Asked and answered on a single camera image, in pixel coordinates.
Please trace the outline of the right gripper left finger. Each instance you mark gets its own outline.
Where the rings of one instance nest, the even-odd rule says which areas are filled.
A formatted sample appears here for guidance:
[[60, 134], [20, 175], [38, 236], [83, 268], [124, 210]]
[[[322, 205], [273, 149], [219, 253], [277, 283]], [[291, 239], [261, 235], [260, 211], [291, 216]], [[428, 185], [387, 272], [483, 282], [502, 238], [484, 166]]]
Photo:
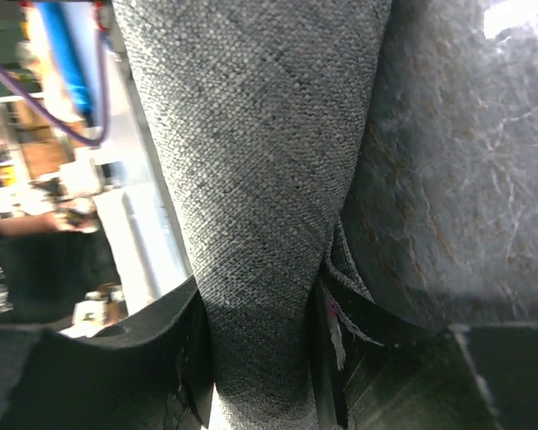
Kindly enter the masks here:
[[0, 429], [199, 429], [212, 396], [194, 279], [90, 338], [0, 326]]

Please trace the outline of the grey cloth napkin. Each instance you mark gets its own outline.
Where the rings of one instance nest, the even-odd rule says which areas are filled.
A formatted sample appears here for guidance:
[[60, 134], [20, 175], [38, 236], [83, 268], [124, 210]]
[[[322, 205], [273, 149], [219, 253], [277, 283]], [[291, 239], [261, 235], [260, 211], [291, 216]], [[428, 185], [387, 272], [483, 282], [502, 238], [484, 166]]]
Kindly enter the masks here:
[[225, 429], [313, 429], [306, 303], [354, 174], [387, 1], [117, 1]]

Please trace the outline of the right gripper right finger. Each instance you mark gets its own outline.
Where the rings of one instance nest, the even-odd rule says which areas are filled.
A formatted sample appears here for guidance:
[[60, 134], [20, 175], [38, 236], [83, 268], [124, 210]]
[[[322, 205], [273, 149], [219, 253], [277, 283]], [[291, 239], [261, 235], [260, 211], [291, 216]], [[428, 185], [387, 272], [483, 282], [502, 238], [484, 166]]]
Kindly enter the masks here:
[[311, 294], [322, 429], [538, 429], [538, 323], [428, 331], [322, 268]]

